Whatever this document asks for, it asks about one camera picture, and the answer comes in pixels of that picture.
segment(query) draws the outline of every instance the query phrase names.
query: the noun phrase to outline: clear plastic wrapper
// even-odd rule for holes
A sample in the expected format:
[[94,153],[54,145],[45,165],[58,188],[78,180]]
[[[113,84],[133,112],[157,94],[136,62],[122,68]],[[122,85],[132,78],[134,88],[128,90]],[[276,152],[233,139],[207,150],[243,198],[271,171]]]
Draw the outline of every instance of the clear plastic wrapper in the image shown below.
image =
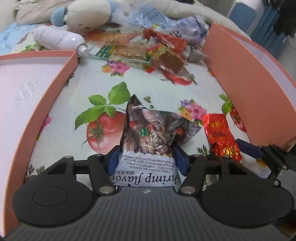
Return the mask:
[[126,33],[120,30],[93,30],[85,36],[85,39],[86,42],[96,43],[102,46],[125,45],[139,34],[139,32]]
[[153,28],[157,32],[185,39],[190,44],[202,45],[208,31],[208,25],[201,16],[172,20],[154,8],[148,1],[132,12],[126,21],[130,26]]
[[181,180],[172,148],[189,141],[201,127],[176,113],[147,109],[135,95],[128,102],[126,120],[112,182],[178,189]]
[[121,57],[130,60],[141,60],[149,62],[147,41],[129,42],[126,45],[116,45],[110,57]]
[[187,41],[184,39],[178,38],[170,34],[162,34],[157,31],[154,31],[151,28],[145,29],[143,31],[143,36],[146,39],[151,39],[151,37],[157,39],[159,43],[162,43],[163,45],[167,46],[179,56],[182,55],[182,52],[186,48],[187,44]]

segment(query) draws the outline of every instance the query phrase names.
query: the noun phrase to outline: metal screw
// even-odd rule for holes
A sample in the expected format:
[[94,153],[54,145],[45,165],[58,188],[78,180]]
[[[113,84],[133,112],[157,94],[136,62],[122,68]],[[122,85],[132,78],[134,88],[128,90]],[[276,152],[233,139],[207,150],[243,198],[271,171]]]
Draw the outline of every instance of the metal screw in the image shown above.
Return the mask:
[[114,188],[110,186],[103,186],[100,187],[99,191],[103,194],[110,194],[114,191]]
[[195,188],[191,186],[184,186],[184,187],[181,187],[181,192],[185,194],[191,194],[195,192]]
[[274,185],[275,185],[276,187],[279,186],[279,185],[280,185],[279,180],[275,179],[275,180],[274,180]]

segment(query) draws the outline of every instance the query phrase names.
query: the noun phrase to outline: red wrapper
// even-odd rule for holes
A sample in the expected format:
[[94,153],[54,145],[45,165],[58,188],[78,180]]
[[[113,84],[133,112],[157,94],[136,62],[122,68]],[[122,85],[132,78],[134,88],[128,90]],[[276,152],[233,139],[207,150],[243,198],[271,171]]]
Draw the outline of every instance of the red wrapper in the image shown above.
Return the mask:
[[239,147],[231,134],[224,114],[205,114],[202,123],[209,143],[212,145],[211,151],[219,156],[230,156],[239,162],[242,159]]

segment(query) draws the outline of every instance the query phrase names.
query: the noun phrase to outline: blue plush ear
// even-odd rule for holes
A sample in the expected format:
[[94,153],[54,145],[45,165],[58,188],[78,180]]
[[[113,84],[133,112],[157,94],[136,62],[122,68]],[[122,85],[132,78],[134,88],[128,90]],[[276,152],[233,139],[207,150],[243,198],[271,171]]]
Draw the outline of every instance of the blue plush ear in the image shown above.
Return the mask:
[[56,27],[62,27],[66,23],[64,22],[64,16],[67,14],[66,7],[58,7],[55,11],[53,11],[50,22]]
[[112,1],[112,0],[109,0],[108,3],[110,4],[110,7],[111,7],[111,13],[110,13],[110,16],[109,16],[109,19],[108,19],[108,22],[110,22],[112,17],[113,17],[114,12],[119,7],[119,3],[116,2],[116,1]]

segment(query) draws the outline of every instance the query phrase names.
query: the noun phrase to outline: round black disc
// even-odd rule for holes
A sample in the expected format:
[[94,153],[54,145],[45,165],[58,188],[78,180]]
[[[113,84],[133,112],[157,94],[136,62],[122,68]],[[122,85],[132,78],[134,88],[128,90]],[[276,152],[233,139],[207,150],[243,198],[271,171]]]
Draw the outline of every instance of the round black disc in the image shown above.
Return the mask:
[[58,226],[83,216],[93,202],[91,191],[64,176],[34,178],[15,192],[12,208],[23,222],[35,226]]
[[277,187],[276,190],[278,192],[278,196],[282,198],[283,207],[279,215],[279,218],[282,218],[286,216],[294,207],[294,198],[288,190],[282,187]]
[[203,191],[201,199],[216,220],[239,227],[273,222],[283,209],[283,199],[276,187],[245,177],[218,181]]

